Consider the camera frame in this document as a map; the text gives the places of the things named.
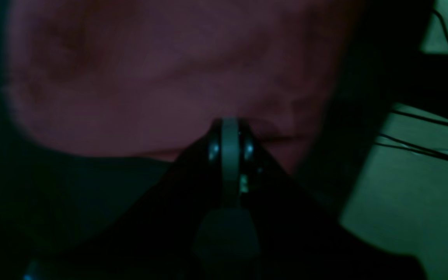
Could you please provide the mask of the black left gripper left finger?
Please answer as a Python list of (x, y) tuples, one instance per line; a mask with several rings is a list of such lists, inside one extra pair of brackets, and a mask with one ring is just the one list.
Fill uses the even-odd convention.
[(191, 244), (222, 205), (222, 152), (230, 119), (217, 119), (126, 214), (94, 238), (35, 260), (26, 280), (203, 280)]

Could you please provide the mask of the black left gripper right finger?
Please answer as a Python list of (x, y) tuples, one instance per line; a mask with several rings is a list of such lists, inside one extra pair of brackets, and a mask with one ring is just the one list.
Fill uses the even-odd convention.
[(240, 204), (251, 214), (265, 280), (425, 280), (416, 257), (362, 241), (286, 173), (234, 119), (240, 140)]

